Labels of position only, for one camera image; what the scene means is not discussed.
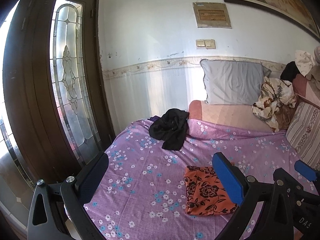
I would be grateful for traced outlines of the beige wall panel box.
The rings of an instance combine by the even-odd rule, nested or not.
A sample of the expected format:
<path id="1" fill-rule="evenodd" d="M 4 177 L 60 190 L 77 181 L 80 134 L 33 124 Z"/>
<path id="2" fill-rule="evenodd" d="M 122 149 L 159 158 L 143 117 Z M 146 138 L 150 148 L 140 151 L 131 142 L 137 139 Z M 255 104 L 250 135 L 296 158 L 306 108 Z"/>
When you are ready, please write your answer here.
<path id="1" fill-rule="evenodd" d="M 232 28 L 224 3 L 194 2 L 193 10 L 198 28 Z"/>

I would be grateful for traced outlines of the grey pillow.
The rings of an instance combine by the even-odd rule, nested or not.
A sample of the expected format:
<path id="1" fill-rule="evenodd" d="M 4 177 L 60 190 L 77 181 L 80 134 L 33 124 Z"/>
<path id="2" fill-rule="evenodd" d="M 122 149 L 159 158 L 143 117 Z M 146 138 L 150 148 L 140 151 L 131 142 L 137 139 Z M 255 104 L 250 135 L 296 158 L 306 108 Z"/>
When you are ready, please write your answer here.
<path id="1" fill-rule="evenodd" d="M 271 71 L 259 63 L 202 59 L 209 105 L 252 105 Z"/>

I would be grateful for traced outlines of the purple floral bed sheet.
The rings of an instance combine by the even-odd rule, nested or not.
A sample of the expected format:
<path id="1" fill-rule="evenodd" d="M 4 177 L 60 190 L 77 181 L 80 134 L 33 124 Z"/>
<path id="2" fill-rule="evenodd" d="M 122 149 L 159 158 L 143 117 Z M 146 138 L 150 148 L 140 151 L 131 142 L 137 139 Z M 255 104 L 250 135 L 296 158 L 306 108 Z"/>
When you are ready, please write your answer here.
<path id="1" fill-rule="evenodd" d="M 179 151 L 162 148 L 149 135 L 150 120 L 125 128 L 106 150 L 109 167 L 85 210 L 104 239 L 214 239 L 230 215 L 200 217 L 185 213 L 184 170 L 211 166 L 222 152 L 244 175 L 271 183 L 283 168 L 305 191 L 312 182 L 294 168 L 299 159 L 285 132 L 260 132 L 191 119 Z"/>

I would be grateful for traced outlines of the orange black floral garment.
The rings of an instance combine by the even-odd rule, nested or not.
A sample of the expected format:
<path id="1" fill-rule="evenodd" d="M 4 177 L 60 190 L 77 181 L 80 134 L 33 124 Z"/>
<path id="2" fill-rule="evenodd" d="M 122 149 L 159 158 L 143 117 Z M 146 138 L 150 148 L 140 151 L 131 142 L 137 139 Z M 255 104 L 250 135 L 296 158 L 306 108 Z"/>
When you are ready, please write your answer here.
<path id="1" fill-rule="evenodd" d="M 212 167 L 187 166 L 184 172 L 186 207 L 192 216 L 233 214 L 233 203 Z"/>

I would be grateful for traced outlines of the black crumpled garment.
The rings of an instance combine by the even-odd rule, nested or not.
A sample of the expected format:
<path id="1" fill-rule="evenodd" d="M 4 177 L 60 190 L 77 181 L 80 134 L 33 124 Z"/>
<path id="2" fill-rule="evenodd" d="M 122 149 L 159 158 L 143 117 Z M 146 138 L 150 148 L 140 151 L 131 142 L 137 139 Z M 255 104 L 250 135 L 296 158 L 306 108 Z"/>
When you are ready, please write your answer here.
<path id="1" fill-rule="evenodd" d="M 162 140 L 164 150 L 179 151 L 184 144 L 188 126 L 189 112 L 172 108 L 153 122 L 149 128 L 150 137 Z"/>

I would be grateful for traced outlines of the wooden glass-panel door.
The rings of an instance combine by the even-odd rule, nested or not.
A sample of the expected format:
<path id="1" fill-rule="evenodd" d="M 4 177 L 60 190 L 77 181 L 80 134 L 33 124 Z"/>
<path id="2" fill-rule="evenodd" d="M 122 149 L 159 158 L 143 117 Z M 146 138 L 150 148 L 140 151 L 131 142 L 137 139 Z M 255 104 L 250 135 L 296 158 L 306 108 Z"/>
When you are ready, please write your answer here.
<path id="1" fill-rule="evenodd" d="M 1 215 L 23 235 L 36 182 L 77 174 L 115 137 L 99 0 L 1 0 Z"/>

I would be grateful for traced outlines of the pink maroon cushion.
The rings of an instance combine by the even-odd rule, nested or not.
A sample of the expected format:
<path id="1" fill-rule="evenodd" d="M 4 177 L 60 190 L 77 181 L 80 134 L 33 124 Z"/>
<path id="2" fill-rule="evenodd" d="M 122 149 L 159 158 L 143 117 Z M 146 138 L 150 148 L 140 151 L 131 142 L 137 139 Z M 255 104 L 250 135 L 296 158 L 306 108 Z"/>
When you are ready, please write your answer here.
<path id="1" fill-rule="evenodd" d="M 296 50 L 295 60 L 288 63 L 280 75 L 293 84 L 293 90 L 305 102 L 319 108 L 320 100 L 319 46 L 312 54 Z"/>

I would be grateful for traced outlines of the striped pillow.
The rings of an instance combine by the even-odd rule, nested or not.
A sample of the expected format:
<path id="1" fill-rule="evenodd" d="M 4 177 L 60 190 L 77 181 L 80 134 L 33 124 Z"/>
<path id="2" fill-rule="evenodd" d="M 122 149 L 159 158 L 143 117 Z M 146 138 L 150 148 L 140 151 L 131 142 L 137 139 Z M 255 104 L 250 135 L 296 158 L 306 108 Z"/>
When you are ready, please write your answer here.
<path id="1" fill-rule="evenodd" d="M 287 129 L 286 138 L 300 159 L 319 170 L 319 109 L 300 102 Z"/>

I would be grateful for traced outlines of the cream brown floral cloth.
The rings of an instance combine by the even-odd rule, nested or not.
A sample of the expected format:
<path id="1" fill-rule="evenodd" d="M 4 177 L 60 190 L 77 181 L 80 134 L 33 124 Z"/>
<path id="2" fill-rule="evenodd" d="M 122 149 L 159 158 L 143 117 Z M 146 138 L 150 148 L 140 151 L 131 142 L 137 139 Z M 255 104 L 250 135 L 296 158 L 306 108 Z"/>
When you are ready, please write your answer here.
<path id="1" fill-rule="evenodd" d="M 290 81 L 265 77 L 252 113 L 274 132 L 287 130 L 299 104 Z"/>

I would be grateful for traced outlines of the pink orange mattress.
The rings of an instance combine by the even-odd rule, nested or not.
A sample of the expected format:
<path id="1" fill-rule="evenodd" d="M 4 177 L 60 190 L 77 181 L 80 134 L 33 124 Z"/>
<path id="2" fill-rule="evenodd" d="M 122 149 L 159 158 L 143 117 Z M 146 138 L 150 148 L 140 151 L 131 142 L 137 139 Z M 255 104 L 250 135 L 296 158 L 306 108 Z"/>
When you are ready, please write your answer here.
<path id="1" fill-rule="evenodd" d="M 272 132 L 266 123 L 253 115 L 249 105 L 208 105 L 204 101 L 194 100 L 190 103 L 188 112 L 190 119 L 259 132 Z"/>

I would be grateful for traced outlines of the beige wall switch plate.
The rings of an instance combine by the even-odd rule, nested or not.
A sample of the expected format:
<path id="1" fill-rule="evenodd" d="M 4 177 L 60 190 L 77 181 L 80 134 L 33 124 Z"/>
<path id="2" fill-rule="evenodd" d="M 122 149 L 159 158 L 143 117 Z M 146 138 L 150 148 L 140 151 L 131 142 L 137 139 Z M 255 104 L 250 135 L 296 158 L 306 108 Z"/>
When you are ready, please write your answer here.
<path id="1" fill-rule="evenodd" d="M 197 49 L 216 49 L 215 40 L 196 40 Z"/>

